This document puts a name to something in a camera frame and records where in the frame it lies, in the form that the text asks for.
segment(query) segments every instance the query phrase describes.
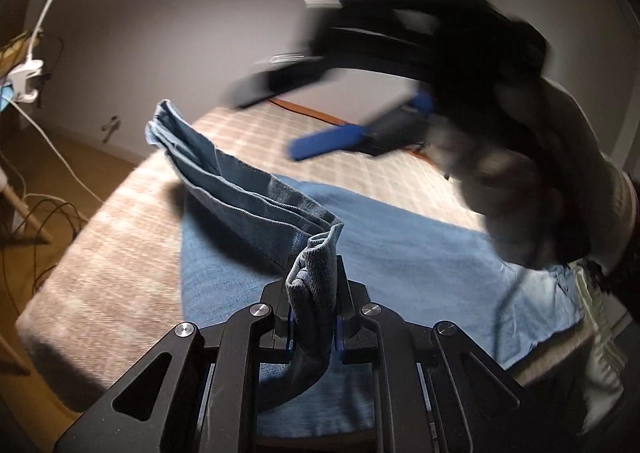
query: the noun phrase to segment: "blue towel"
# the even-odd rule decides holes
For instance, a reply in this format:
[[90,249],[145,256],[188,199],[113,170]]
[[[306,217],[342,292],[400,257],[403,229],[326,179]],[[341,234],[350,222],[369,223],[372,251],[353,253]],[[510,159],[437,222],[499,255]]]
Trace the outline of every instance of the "blue towel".
[[[168,102],[159,106],[147,137],[166,150],[193,194],[187,196],[182,222],[186,319],[199,326],[225,321],[257,301],[265,284],[281,278],[284,262],[296,252],[301,255],[294,276],[305,286],[301,292],[321,292],[301,304],[288,290],[294,309],[296,304],[312,309],[302,320],[296,310],[309,352],[289,367],[261,367],[258,398],[266,408],[258,416],[261,435],[332,435],[373,426],[370,367],[340,364],[325,348],[326,328],[318,331],[335,309],[335,253],[344,257],[348,277],[366,284],[372,300],[418,324],[454,321],[492,352],[494,311],[520,268],[503,263],[483,233],[341,188],[256,170],[194,132]],[[321,259],[307,259],[315,249]],[[498,362],[504,368],[582,318],[569,270],[527,275],[502,319]]]

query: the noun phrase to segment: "bed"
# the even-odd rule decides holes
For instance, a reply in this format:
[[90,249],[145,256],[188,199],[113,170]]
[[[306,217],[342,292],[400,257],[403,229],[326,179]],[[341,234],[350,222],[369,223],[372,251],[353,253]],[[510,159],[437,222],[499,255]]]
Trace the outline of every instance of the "bed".
[[[220,107],[194,123],[223,151],[268,172],[339,186],[482,230],[480,217],[463,207],[453,181],[407,152],[377,159],[337,152],[301,163],[287,160],[287,141],[326,126],[273,104],[242,112]],[[17,331],[25,349],[70,409],[87,409],[182,321],[178,268],[183,195],[164,156],[151,155],[113,192],[20,315]],[[559,414],[573,415],[576,431],[580,414],[567,408],[579,399],[575,380],[584,371],[592,339],[593,329],[582,322],[554,335],[510,369]],[[561,382],[564,377],[569,381]]]

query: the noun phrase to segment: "black tool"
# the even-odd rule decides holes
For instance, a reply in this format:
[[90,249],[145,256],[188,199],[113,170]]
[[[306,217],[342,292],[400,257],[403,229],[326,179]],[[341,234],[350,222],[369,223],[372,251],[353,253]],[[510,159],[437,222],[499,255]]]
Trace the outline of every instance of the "black tool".
[[[546,41],[535,28],[503,16],[487,0],[305,1],[311,28],[300,51],[274,56],[268,70],[237,83],[228,94],[231,104],[249,107],[315,83],[333,68],[414,79],[433,97],[433,113],[482,140],[530,157],[546,184],[562,192],[565,215],[552,228],[564,242],[556,249],[558,262],[589,253],[576,195],[553,154],[532,130],[509,117],[495,97],[499,82],[540,80]],[[424,132],[415,127],[426,126],[425,116],[415,109],[413,118],[407,115],[402,106],[386,112],[380,129],[366,130],[363,144],[349,149],[375,156],[421,143]]]
[[[513,378],[449,321],[433,329],[371,303],[338,257],[336,346],[371,363],[377,451],[577,453]],[[237,453],[255,448],[258,364],[295,346],[284,280],[225,323],[171,329],[58,440],[55,453]],[[420,382],[426,382],[430,413]]]

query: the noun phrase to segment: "wooden chair leg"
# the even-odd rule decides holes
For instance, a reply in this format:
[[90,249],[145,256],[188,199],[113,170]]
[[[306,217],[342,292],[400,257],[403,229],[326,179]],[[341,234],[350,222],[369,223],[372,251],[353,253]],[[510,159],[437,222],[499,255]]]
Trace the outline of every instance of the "wooden chair leg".
[[9,201],[9,204],[11,204],[14,209],[18,211],[18,213],[20,213],[20,216],[26,221],[27,224],[33,227],[36,231],[40,230],[38,236],[42,238],[42,240],[47,243],[53,242],[51,233],[49,233],[44,227],[40,229],[42,226],[40,221],[34,214],[30,214],[31,210],[29,209],[29,206],[25,204],[20,197],[18,197],[11,186],[9,186],[8,184],[4,186],[4,189],[2,189],[2,195],[4,195],[4,198]]
[[11,347],[9,343],[0,335],[0,349],[4,350],[6,354],[8,354],[11,359],[11,366],[15,368],[16,373],[21,373],[22,375],[30,375],[30,368],[24,363],[22,358],[18,356],[18,353]]

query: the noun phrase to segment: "human hand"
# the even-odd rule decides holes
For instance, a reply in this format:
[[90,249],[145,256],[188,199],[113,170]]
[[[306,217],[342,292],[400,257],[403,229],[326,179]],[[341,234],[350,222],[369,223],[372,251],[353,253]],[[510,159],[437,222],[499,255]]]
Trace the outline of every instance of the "human hand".
[[[636,220],[638,201],[630,179],[600,152],[580,107],[560,87],[541,79],[500,85],[496,95],[502,110],[532,129],[558,161],[584,218],[589,257],[607,274],[622,256]],[[559,240],[567,236],[550,228],[568,200],[546,184],[532,160],[462,132],[444,118],[434,122],[427,141],[430,159],[460,180],[466,204],[484,215],[498,256],[531,269],[557,263]],[[540,235],[541,217],[547,223]]]

